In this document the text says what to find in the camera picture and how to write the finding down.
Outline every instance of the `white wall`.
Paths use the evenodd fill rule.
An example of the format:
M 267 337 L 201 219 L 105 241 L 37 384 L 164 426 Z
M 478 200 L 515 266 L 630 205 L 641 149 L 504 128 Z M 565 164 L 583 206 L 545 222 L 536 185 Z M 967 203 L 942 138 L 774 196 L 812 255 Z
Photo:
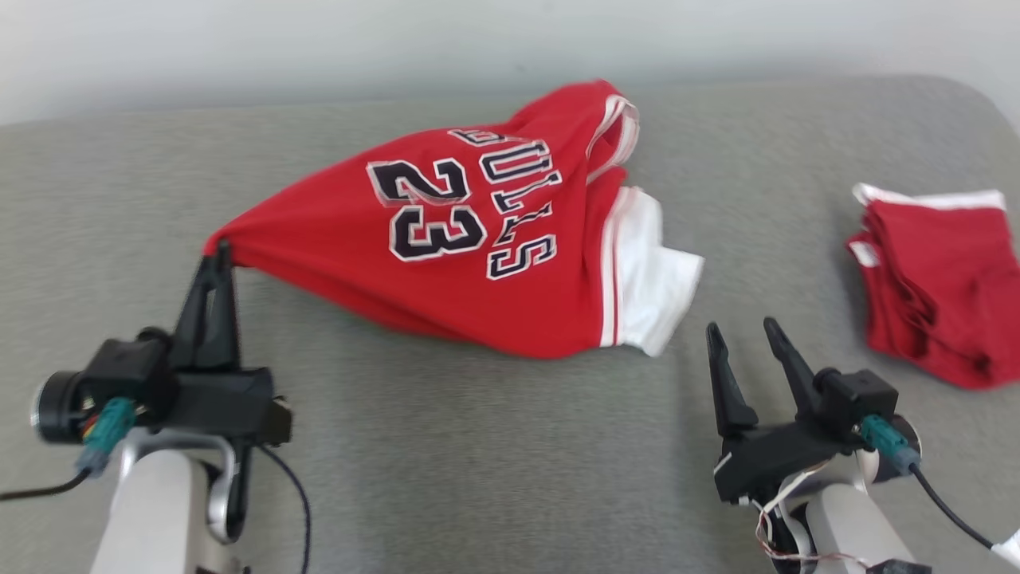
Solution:
M 961 80 L 1020 125 L 1020 0 L 0 0 L 0 123 L 867 72 Z

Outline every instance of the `black cable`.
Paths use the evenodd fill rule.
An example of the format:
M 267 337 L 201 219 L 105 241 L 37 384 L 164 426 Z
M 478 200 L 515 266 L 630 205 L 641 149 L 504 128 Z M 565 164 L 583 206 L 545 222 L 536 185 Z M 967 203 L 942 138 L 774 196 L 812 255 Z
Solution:
M 0 492 L 0 503 L 6 501 L 17 501 L 20 499 L 35 499 L 37 497 L 52 497 L 54 494 L 63 494 L 64 492 L 85 482 L 85 479 L 87 478 L 89 478 L 88 469 L 83 470 L 82 472 L 78 473 L 78 476 L 58 486 L 51 486 L 49 488 L 35 488 L 33 490 L 15 490 L 12 492 Z
M 298 480 L 298 476 L 294 474 L 291 467 L 287 466 L 287 463 L 277 457 L 272 451 L 269 451 L 264 445 L 257 446 L 259 451 L 265 454 L 266 457 L 276 463 L 285 473 L 287 473 L 288 478 L 294 483 L 294 487 L 298 489 L 298 494 L 301 497 L 301 505 L 305 509 L 305 552 L 304 558 L 301 560 L 301 574 L 308 574 L 308 559 L 312 551 L 312 507 L 308 504 L 308 494 L 305 494 L 305 487 L 301 485 L 301 481 Z
M 942 500 L 938 498 L 938 494 L 935 493 L 935 489 L 932 488 L 930 484 L 928 484 L 928 479 L 924 478 L 924 474 L 921 472 L 921 469 L 917 466 L 917 464 L 913 464 L 910 466 L 910 472 L 917 477 L 917 481 L 921 483 L 921 488 L 924 488 L 924 491 L 928 493 L 928 497 L 931 497 L 932 502 L 935 503 L 935 506 L 938 507 L 938 510 L 942 511 L 942 513 L 946 514 L 946 516 L 948 516 L 950 520 L 953 521 L 953 524 L 959 526 L 960 530 L 963 530 L 968 535 L 970 535 L 971 538 L 980 542 L 982 546 L 988 549 L 989 551 L 991 550 L 991 546 L 993 544 L 991 543 L 990 540 L 978 534 L 976 530 L 971 528 L 966 522 L 963 521 L 963 519 L 957 516 L 956 513 L 951 511 L 950 508 L 946 506 L 946 503 L 944 503 Z

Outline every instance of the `folded red shorts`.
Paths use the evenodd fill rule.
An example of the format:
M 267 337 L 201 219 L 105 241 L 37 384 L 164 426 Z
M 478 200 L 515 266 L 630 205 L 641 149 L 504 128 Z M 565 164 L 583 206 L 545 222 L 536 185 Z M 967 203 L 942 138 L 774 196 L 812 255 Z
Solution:
M 966 388 L 1020 379 L 1020 265 L 1003 195 L 854 193 L 865 229 L 848 247 L 868 293 L 868 345 Z

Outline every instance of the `gray fabric surface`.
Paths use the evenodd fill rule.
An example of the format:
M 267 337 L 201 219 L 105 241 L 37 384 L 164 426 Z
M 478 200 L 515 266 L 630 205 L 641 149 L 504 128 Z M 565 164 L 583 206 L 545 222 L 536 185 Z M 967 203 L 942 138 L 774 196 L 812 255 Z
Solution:
M 317 573 L 765 573 L 754 516 L 721 505 L 704 329 L 719 322 L 761 418 L 792 417 L 761 328 L 811 365 L 871 368 L 921 430 L 929 479 L 1001 540 L 1020 526 L 1020 386 L 975 395 L 866 349 L 843 241 L 851 186 L 999 188 L 1020 228 L 1020 141 L 942 80 L 628 91 L 630 181 L 663 204 L 665 242 L 707 257 L 663 357 L 556 362 L 396 334 L 255 271 L 239 273 L 246 363 L 295 409 L 280 451 L 311 497 Z M 38 384 L 106 337 L 172 326 L 205 238 L 285 185 L 404 133 L 495 121 L 526 98 L 218 109 L 0 128 L 0 488 L 62 480 L 76 450 L 37 441 Z M 0 506 L 0 569 L 86 572 L 113 473 L 58 500 Z M 936 572 L 1007 572 L 912 480 L 875 499 Z M 301 509 L 258 458 L 240 552 L 297 572 Z

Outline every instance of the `bulls jersey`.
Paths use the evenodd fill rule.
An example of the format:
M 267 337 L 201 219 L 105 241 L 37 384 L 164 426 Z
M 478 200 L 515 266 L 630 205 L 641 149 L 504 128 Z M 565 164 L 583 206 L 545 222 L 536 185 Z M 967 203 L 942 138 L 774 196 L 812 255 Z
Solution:
M 536 358 L 659 354 L 702 258 L 661 245 L 658 202 L 623 185 L 638 111 L 606 82 L 503 123 L 411 134 L 228 222 L 235 263 L 402 331 Z

